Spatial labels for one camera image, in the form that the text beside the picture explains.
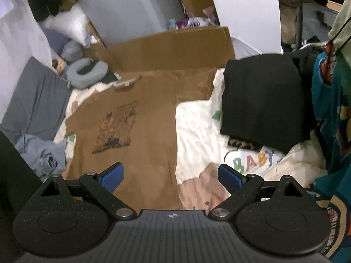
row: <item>patterned fabric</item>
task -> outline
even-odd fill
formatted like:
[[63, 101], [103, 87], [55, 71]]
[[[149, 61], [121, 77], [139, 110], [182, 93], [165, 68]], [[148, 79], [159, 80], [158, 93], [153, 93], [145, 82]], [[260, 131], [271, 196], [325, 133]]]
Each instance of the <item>patterned fabric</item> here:
[[307, 191], [325, 208], [332, 232], [324, 255], [334, 263], [351, 262], [351, 109], [340, 81], [351, 74], [342, 54], [334, 56], [329, 44], [316, 60], [312, 78], [312, 101], [327, 162], [328, 175]]
[[257, 153], [259, 153], [263, 147], [262, 144], [259, 144], [257, 142], [246, 141], [244, 139], [240, 139], [239, 137], [234, 138], [232, 136], [229, 138], [228, 146], [242, 148], [242, 149], [248, 149], [251, 151], [255, 151]]

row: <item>brown t-shirt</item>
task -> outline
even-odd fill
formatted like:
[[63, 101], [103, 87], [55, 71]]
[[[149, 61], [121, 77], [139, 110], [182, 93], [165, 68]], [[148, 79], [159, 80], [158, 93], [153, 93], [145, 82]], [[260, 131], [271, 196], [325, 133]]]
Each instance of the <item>brown t-shirt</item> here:
[[66, 121], [77, 143], [68, 179], [102, 172], [115, 162], [125, 169], [114, 195], [135, 209], [181, 209], [177, 164], [176, 106], [209, 99], [216, 68], [124, 73], [128, 86], [85, 100]]

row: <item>gray neck pillow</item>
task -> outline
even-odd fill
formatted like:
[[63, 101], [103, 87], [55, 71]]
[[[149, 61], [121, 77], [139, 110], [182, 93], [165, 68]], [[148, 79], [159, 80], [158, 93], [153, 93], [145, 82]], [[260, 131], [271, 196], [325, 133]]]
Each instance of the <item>gray neck pillow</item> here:
[[102, 61], [99, 61], [90, 72], [78, 74], [78, 71], [89, 66], [92, 61], [90, 58], [82, 58], [71, 64], [66, 71], [68, 84], [77, 89], [85, 89], [104, 78], [107, 74], [108, 66]]

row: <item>stuffed toy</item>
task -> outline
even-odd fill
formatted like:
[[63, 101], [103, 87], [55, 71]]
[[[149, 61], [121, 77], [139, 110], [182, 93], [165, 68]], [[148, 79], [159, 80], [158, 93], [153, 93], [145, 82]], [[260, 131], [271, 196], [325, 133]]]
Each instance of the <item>stuffed toy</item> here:
[[54, 59], [52, 61], [52, 67], [56, 69], [58, 75], [60, 75], [66, 69], [67, 63], [63, 59]]

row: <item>gray pillow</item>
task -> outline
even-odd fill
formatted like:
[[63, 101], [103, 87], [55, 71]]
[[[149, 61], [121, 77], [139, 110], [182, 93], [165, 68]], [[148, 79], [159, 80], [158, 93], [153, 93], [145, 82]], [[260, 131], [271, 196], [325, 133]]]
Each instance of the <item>gray pillow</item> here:
[[79, 74], [78, 71], [82, 70], [86, 66], [89, 66], [92, 63], [90, 58], [82, 58], [73, 64], [71, 64], [67, 71], [67, 80], [69, 83], [78, 89], [85, 89], [96, 82], [99, 82], [102, 78], [105, 77], [108, 71], [108, 66], [105, 62], [99, 61], [95, 66], [90, 70], [90, 72], [85, 74]]
[[0, 130], [12, 142], [27, 133], [53, 140], [66, 112], [67, 82], [34, 57], [27, 62], [4, 115]]

